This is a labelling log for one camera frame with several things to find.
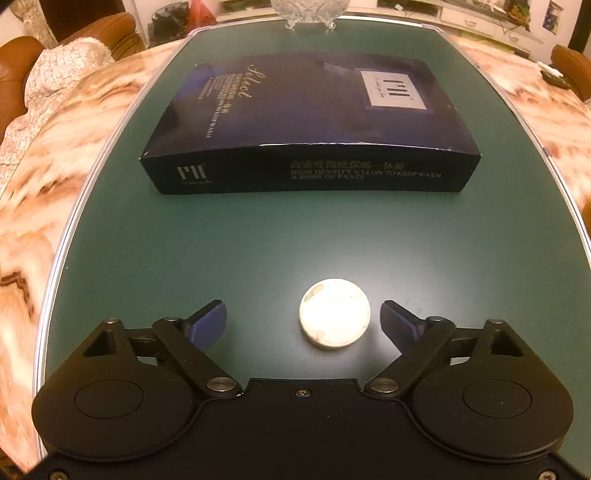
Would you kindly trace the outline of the cream round tin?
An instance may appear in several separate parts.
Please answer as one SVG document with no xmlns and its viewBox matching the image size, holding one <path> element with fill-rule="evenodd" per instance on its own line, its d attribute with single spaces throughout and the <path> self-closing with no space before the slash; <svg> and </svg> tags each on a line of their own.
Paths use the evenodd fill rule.
<svg viewBox="0 0 591 480">
<path fill-rule="evenodd" d="M 323 348 L 339 349 L 360 340 L 370 325 L 370 302 L 355 283 L 339 278 L 308 288 L 298 307 L 305 337 Z"/>
</svg>

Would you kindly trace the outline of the dark blue box lid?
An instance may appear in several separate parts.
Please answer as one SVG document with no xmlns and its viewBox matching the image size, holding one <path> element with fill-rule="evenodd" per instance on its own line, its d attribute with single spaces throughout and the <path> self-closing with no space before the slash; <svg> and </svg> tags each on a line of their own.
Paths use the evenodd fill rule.
<svg viewBox="0 0 591 480">
<path fill-rule="evenodd" d="M 163 194 L 458 192 L 480 158 L 424 62 L 287 53 L 197 65 L 140 161 Z"/>
</svg>

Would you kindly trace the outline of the green desk mat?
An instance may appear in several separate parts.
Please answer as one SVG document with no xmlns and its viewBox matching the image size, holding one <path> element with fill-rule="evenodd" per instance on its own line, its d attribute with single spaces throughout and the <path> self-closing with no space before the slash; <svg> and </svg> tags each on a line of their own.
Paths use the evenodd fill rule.
<svg viewBox="0 0 591 480">
<path fill-rule="evenodd" d="M 458 194 L 281 192 L 167 196 L 139 157 L 198 63 L 325 51 L 424 61 L 481 151 Z M 392 299 L 465 327 L 507 321 L 572 395 L 562 455 L 590 469 L 590 242 L 576 204 L 499 85 L 432 27 L 349 16 L 332 31 L 279 20 L 211 27 L 175 47 L 95 161 L 50 271 L 33 384 L 40 387 L 102 320 L 145 328 L 213 299 L 228 327 L 209 354 L 251 378 L 367 381 L 396 357 L 378 322 L 352 346 L 308 342 L 298 305 L 344 278 L 373 308 Z"/>
</svg>

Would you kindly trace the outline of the black remote control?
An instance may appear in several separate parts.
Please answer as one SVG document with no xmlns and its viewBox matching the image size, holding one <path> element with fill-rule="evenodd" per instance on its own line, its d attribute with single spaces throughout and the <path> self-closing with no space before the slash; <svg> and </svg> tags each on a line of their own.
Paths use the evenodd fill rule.
<svg viewBox="0 0 591 480">
<path fill-rule="evenodd" d="M 537 66 L 544 81 L 560 89 L 569 90 L 570 85 L 565 80 L 564 75 L 557 69 L 538 61 Z"/>
</svg>

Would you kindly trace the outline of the white lace sofa cover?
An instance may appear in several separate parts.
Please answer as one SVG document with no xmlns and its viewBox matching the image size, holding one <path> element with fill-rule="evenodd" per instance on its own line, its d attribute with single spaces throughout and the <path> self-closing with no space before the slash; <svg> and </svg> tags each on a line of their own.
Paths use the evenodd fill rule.
<svg viewBox="0 0 591 480">
<path fill-rule="evenodd" d="M 113 62 L 92 37 L 46 49 L 21 36 L 1 47 L 1 187 L 64 98 L 87 75 Z"/>
</svg>

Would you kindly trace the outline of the brown leather sofa right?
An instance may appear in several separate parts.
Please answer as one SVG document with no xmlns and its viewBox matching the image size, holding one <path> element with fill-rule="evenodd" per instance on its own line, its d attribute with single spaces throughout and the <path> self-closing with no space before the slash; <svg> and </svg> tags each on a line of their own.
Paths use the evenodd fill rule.
<svg viewBox="0 0 591 480">
<path fill-rule="evenodd" d="M 591 61 L 582 53 L 562 45 L 551 52 L 551 66 L 560 71 L 574 93 L 583 101 L 591 95 Z"/>
</svg>

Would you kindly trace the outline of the brown leather sofa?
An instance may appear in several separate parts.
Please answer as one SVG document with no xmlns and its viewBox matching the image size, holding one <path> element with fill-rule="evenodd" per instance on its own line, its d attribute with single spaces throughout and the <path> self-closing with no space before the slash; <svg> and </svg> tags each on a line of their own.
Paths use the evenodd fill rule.
<svg viewBox="0 0 591 480">
<path fill-rule="evenodd" d="M 135 19 L 127 12 L 95 18 L 53 48 L 33 36 L 10 40 L 1 47 L 1 135 L 32 110 L 35 95 L 63 88 L 69 74 L 85 76 L 92 65 L 100 67 L 143 49 Z"/>
<path fill-rule="evenodd" d="M 560 71 L 574 93 L 583 101 L 591 95 L 591 61 L 582 53 L 562 45 L 551 52 L 551 66 Z"/>
</svg>

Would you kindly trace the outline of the brown leather sofa left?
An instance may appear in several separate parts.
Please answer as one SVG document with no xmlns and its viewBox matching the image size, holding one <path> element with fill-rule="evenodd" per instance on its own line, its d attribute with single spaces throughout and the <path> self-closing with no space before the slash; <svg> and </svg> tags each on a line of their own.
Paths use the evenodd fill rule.
<svg viewBox="0 0 591 480">
<path fill-rule="evenodd" d="M 53 48 L 33 36 L 10 40 L 1 47 L 1 135 L 32 110 L 35 95 L 63 88 L 69 74 L 85 76 L 92 65 L 100 67 L 143 49 L 135 19 L 127 12 L 95 18 Z"/>
</svg>

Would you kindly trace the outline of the crystal glass bowl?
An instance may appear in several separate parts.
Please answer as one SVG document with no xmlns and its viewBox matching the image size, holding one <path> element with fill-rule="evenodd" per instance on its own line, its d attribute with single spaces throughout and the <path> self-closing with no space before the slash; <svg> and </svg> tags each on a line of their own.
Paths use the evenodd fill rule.
<svg viewBox="0 0 591 480">
<path fill-rule="evenodd" d="M 286 21 L 287 29 L 297 24 L 322 24 L 335 29 L 335 19 L 349 8 L 349 0 L 271 0 L 271 8 Z"/>
</svg>

